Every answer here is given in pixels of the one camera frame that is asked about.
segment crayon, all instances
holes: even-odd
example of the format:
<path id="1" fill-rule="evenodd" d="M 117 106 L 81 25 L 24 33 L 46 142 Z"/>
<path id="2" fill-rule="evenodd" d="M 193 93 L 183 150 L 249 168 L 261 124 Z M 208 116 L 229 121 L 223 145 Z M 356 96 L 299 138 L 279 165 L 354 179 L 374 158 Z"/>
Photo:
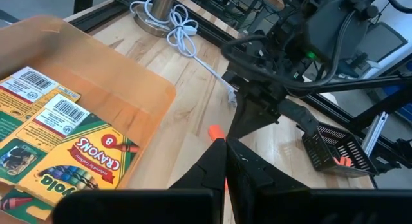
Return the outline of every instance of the crayon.
<path id="1" fill-rule="evenodd" d="M 112 148 L 117 149 L 119 151 L 127 152 L 127 153 L 138 153 L 139 152 L 139 146 L 137 145 L 120 144 L 120 145 L 113 146 Z"/>
<path id="2" fill-rule="evenodd" d="M 67 181 L 70 185 L 76 186 L 76 184 L 79 182 L 80 175 L 77 173 L 73 173 L 73 175 L 69 178 Z"/>
<path id="3" fill-rule="evenodd" d="M 68 180 L 70 179 L 70 177 L 72 176 L 73 171 L 69 170 L 69 167 L 70 167 L 70 166 L 68 166 L 68 165 L 65 165 L 65 166 L 63 166 L 63 167 L 64 167 L 64 170 L 63 170 L 64 174 L 60 177 L 60 180 L 61 180 L 62 182 L 66 182 L 66 181 L 68 181 Z"/>
<path id="4" fill-rule="evenodd" d="M 98 185 L 95 178 L 90 178 L 89 185 L 88 187 L 90 187 L 91 189 L 98 189 Z"/>
<path id="5" fill-rule="evenodd" d="M 83 170 L 83 169 L 81 169 L 81 168 L 77 168 L 76 173 L 79 174 L 79 175 L 81 175 L 81 176 L 83 176 L 83 175 L 85 175 L 85 174 L 88 173 L 88 172 L 86 172 L 85 170 Z"/>
<path id="6" fill-rule="evenodd" d="M 218 124 L 211 125 L 207 130 L 210 138 L 214 142 L 218 138 L 225 138 L 225 133 Z"/>
<path id="7" fill-rule="evenodd" d="M 64 168 L 61 166 L 56 166 L 55 170 L 51 172 L 51 176 L 54 177 L 55 179 L 60 179 L 63 173 L 64 173 Z"/>
<path id="8" fill-rule="evenodd" d="M 85 174 L 82 175 L 78 184 L 76 184 L 76 188 L 78 188 L 79 190 L 85 188 L 85 186 L 87 186 L 87 184 L 89 183 L 90 178 L 91 178 L 91 174 L 88 172 L 85 172 Z"/>
<path id="9" fill-rule="evenodd" d="M 0 209 L 14 209 L 31 201 L 33 201 L 33 198 L 7 198 L 0 201 Z"/>
<path id="10" fill-rule="evenodd" d="M 69 166 L 69 171 L 71 171 L 71 172 L 76 172 L 77 171 L 77 169 L 78 169 L 78 167 L 75 167 L 75 166 Z"/>
<path id="11" fill-rule="evenodd" d="M 39 176 L 43 176 L 44 174 L 49 174 L 52 175 L 52 172 L 55 170 L 54 167 L 48 168 L 46 170 L 43 170 L 39 173 Z"/>

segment floor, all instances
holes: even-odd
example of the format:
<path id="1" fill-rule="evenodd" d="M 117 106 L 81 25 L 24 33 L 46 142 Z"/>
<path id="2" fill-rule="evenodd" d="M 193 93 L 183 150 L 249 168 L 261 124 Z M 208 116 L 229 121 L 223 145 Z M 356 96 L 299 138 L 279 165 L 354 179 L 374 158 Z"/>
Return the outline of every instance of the floor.
<path id="1" fill-rule="evenodd" d="M 105 0 L 94 0 L 94 4 L 103 1 Z M 73 4 L 74 0 L 0 0 L 0 9 L 18 19 L 26 19 L 34 15 L 54 15 L 64 18 L 73 14 Z M 250 14 L 248 19 L 253 17 L 254 14 Z M 277 17 L 271 15 L 259 25 L 258 29 L 267 32 L 276 20 Z M 353 115 L 358 115 L 373 105 L 364 91 L 344 91 L 334 95 L 340 107 Z M 401 121 L 396 115 L 391 115 L 382 133 L 391 140 L 411 139 L 412 126 Z M 412 171 L 409 169 L 394 169 L 375 179 L 378 187 L 382 189 L 412 189 Z"/>

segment barcode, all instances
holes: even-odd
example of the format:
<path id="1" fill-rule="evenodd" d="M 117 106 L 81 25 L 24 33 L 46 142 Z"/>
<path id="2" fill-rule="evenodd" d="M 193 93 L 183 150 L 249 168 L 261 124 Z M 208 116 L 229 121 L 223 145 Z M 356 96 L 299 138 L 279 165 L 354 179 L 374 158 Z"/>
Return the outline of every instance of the barcode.
<path id="1" fill-rule="evenodd" d="M 75 121 L 79 121 L 85 114 L 78 107 L 75 107 L 74 104 L 66 100 L 60 100 L 56 105 L 54 105 L 54 108 Z"/>
<path id="2" fill-rule="evenodd" d="M 41 89 L 47 88 L 52 84 L 50 79 L 43 77 L 42 75 L 33 72 L 33 71 L 27 71 L 26 73 L 23 73 L 20 76 L 21 79 L 24 79 L 28 82 L 31 82 L 35 84 L 36 86 L 39 86 Z"/>

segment orange object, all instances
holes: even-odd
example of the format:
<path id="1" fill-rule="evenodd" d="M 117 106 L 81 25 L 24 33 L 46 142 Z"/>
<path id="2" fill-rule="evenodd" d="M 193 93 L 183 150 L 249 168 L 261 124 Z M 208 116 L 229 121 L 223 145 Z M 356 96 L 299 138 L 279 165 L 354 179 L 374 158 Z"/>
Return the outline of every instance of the orange object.
<path id="1" fill-rule="evenodd" d="M 345 165 L 346 162 L 346 157 L 342 156 L 341 159 L 339 160 L 340 165 Z"/>
<path id="2" fill-rule="evenodd" d="M 211 125 L 207 131 L 212 141 L 214 142 L 218 138 L 225 138 L 225 133 L 221 130 L 218 124 Z"/>
<path id="3" fill-rule="evenodd" d="M 352 164 L 352 160 L 350 158 L 346 158 L 346 163 L 345 165 L 350 167 L 350 165 Z"/>
<path id="4" fill-rule="evenodd" d="M 340 160 L 337 160 L 335 157 L 333 157 L 333 159 L 335 160 L 335 163 L 339 165 L 350 167 L 350 165 L 352 164 L 352 160 L 345 156 L 342 156 Z"/>
<path id="5" fill-rule="evenodd" d="M 123 152 L 129 152 L 129 153 L 139 152 L 139 146 L 137 145 L 120 144 L 120 145 L 113 146 L 112 148 L 123 151 Z"/>

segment plastic bin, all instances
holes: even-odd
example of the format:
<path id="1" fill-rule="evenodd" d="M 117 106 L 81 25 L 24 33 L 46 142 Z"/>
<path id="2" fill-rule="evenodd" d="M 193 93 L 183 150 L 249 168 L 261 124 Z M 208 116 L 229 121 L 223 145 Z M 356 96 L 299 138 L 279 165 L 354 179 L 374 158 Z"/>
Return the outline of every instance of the plastic bin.
<path id="1" fill-rule="evenodd" d="M 0 78 L 30 66 L 80 93 L 79 105 L 139 145 L 117 189 L 126 187 L 176 96 L 174 85 L 56 17 L 2 28 L 0 43 Z M 10 189 L 0 185 L 1 195 Z M 0 211 L 0 223 L 21 222 Z"/>
<path id="2" fill-rule="evenodd" d="M 318 132 L 313 137 L 306 133 L 302 136 L 304 148 L 316 171 L 351 178 L 377 173 L 351 133 L 321 122 L 317 129 Z M 339 160 L 342 156 L 352 160 L 350 167 L 339 165 L 333 159 L 335 157 Z"/>

